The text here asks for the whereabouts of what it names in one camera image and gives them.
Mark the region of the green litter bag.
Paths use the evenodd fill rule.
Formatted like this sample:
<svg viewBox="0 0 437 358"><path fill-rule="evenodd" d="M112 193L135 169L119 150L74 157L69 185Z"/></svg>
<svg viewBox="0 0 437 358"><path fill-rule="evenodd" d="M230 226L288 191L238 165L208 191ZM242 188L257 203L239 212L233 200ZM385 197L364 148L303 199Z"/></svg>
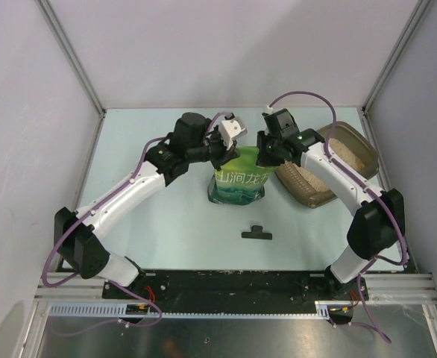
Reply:
<svg viewBox="0 0 437 358"><path fill-rule="evenodd" d="M207 195L214 204L249 205L265 197L265 183L276 166L257 166L259 150L253 146L236 148L239 156L215 170Z"/></svg>

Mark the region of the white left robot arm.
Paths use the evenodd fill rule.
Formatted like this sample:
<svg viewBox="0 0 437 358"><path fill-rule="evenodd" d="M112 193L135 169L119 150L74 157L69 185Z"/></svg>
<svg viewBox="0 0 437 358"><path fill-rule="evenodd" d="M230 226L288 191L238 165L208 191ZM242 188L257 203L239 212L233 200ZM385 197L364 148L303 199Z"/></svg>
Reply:
<svg viewBox="0 0 437 358"><path fill-rule="evenodd" d="M232 113L217 113L212 119L183 113L173 131L145 144L136 167L122 181L87 205L57 211L54 252L83 279L101 277L117 283L129 298L140 296L145 288L142 269L109 252L102 240L132 209L186 174L191 164L209 162L220 169L237 158L237 139L246 131Z"/></svg>

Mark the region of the black bag clip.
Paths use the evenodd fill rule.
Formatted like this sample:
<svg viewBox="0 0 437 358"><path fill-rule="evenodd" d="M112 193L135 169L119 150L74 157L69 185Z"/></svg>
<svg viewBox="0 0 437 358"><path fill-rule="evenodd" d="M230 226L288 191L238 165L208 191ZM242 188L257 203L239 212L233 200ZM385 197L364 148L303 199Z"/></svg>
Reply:
<svg viewBox="0 0 437 358"><path fill-rule="evenodd" d="M272 240L273 234L265 232L263 226L261 225L251 225L249 231L242 231L241 237L243 239L262 239L262 240Z"/></svg>

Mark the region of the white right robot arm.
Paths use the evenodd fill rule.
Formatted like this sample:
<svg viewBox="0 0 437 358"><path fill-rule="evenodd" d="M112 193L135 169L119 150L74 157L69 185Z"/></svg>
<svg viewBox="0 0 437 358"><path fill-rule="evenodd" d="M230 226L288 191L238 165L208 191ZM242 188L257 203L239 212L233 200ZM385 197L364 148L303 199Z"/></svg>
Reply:
<svg viewBox="0 0 437 358"><path fill-rule="evenodd" d="M353 216L348 245L327 271L324 291L332 299L349 293L356 276L382 259L382 252L396 242L402 247L402 266L408 260L403 196L369 183L330 149L330 140L313 129L300 130L287 109L267 107L262 114L266 129L257 134L258 166L294 163L321 180Z"/></svg>

